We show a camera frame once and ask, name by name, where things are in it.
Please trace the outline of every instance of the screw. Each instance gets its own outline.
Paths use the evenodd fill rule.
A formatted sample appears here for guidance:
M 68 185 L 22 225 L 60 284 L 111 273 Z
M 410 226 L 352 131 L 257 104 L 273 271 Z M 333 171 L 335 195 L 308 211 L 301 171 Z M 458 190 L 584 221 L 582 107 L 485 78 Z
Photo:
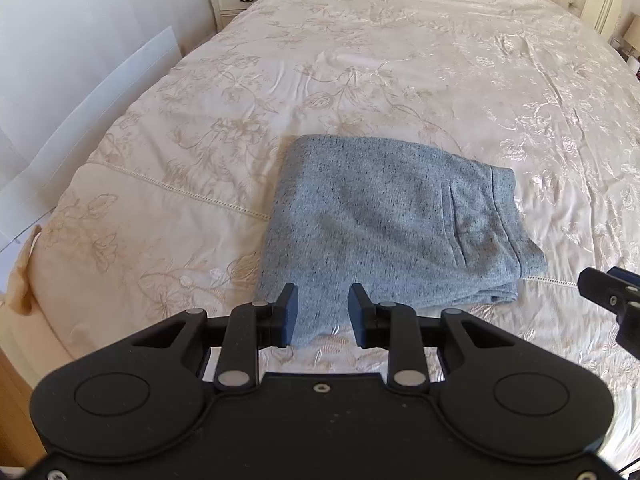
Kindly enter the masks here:
M 394 374 L 394 381 L 401 386 L 420 386 L 427 377 L 418 370 L 400 370 Z
M 53 469 L 47 474 L 47 480 L 66 480 L 66 475 L 62 471 Z
M 249 375 L 242 370 L 227 370 L 218 376 L 218 382 L 223 386 L 235 388 L 247 384 L 249 382 Z
M 314 385 L 314 391 L 318 394 L 327 394 L 331 391 L 331 386 L 324 383 L 318 383 Z

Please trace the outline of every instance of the lampshade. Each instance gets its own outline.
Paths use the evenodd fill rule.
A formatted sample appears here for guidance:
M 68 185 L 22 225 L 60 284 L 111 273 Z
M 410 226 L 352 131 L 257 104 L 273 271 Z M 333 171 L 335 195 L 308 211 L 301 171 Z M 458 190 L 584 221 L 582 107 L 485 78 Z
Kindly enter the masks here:
M 640 50 L 640 16 L 634 16 L 631 26 L 626 30 L 625 41 L 634 49 Z

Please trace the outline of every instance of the floral bedspread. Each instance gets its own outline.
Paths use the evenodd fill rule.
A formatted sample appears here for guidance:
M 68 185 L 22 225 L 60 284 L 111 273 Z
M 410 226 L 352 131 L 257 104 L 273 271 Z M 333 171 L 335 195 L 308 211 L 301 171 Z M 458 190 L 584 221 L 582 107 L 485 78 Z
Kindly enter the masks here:
M 587 266 L 639 270 L 639 99 L 613 49 L 548 0 L 259 0 L 135 102 L 76 173 L 34 247 L 34 297 L 73 356 L 186 308 L 228 314 L 254 299 L 293 139 L 439 146 L 513 169 L 548 261 L 517 303 L 471 311 L 609 385 L 602 455 L 620 466 L 640 454 L 640 367 L 574 283 Z M 384 371 L 386 352 L 357 349 L 339 326 L 260 364 Z

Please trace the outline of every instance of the gray pants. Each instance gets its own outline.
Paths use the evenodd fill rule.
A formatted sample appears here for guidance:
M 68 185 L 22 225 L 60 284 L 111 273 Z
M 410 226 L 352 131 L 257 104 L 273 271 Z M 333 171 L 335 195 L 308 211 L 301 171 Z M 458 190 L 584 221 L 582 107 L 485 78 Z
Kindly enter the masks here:
M 287 152 L 255 297 L 298 286 L 294 344 L 348 323 L 347 294 L 413 307 L 514 301 L 545 268 L 513 171 L 392 139 L 305 136 Z

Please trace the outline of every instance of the black cable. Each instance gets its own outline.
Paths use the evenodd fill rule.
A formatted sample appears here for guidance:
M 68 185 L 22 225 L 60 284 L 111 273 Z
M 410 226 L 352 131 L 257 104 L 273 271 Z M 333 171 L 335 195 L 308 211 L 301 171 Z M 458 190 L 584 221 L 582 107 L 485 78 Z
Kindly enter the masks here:
M 636 458 L 635 460 L 633 460 L 633 462 L 629 462 L 627 465 L 625 465 L 621 470 L 616 471 L 618 474 L 622 473 L 623 471 L 629 469 L 631 466 L 637 464 L 638 462 L 640 462 L 640 456 L 638 458 Z

